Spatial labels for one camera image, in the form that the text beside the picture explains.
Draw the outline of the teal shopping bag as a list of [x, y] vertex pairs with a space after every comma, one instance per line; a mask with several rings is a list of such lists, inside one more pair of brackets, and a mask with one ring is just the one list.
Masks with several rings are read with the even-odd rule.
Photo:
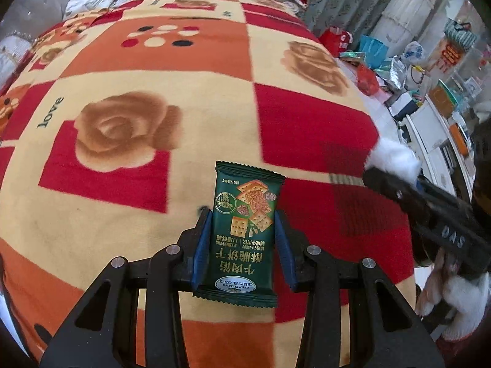
[[359, 51], [365, 54], [365, 64], [369, 69], [380, 67], [388, 49], [387, 45], [371, 36], [363, 35], [360, 39]]

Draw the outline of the silver foil bag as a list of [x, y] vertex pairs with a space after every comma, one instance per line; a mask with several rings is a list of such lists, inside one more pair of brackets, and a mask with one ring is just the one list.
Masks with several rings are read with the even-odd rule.
[[374, 72], [385, 82], [391, 91], [402, 91], [405, 89], [407, 67], [400, 56], [392, 56], [382, 61]]

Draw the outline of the white tissue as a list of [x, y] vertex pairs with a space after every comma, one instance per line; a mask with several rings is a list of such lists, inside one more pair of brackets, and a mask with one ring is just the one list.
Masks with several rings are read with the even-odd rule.
[[421, 162], [407, 145], [380, 137], [365, 161], [365, 169], [372, 168], [392, 174], [415, 186]]

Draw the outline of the green biscuit packet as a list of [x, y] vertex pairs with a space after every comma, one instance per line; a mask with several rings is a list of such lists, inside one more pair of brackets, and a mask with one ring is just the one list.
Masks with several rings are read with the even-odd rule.
[[285, 177], [218, 161], [211, 236], [194, 296], [241, 307], [274, 308], [275, 211]]

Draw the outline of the red orange rose blanket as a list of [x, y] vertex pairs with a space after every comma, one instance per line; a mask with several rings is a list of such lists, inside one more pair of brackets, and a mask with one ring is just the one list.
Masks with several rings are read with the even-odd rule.
[[285, 177], [278, 206], [414, 303], [409, 224], [361, 176], [380, 138], [354, 82], [272, 0], [132, 0], [43, 34], [1, 95], [1, 281], [39, 361], [116, 256], [148, 258], [212, 203], [219, 160]]

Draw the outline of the red gift bag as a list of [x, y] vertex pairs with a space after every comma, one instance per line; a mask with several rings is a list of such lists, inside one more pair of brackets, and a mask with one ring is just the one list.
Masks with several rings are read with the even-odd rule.
[[339, 27], [329, 27], [319, 37], [319, 42], [337, 58], [342, 52], [346, 52], [353, 42], [353, 36], [350, 32]]

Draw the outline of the white tv cabinet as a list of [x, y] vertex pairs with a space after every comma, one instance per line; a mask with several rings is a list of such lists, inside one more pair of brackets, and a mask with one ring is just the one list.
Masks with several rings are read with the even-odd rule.
[[449, 194], [469, 202], [475, 168], [471, 155], [461, 153], [452, 135], [456, 122], [443, 118], [429, 98], [417, 110], [406, 106], [395, 120], [400, 128], [400, 139], [421, 161], [423, 176]]

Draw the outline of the grey tufted headboard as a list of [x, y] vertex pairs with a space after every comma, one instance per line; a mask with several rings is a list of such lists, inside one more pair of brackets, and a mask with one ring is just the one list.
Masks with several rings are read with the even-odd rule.
[[62, 22], [69, 0], [13, 0], [1, 17], [1, 39], [13, 34], [34, 40]]

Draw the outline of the red plastic bag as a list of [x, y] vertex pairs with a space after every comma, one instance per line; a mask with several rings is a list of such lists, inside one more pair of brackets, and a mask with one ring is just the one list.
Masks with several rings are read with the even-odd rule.
[[357, 68], [357, 87], [366, 96], [373, 96], [380, 90], [375, 73], [364, 64]]

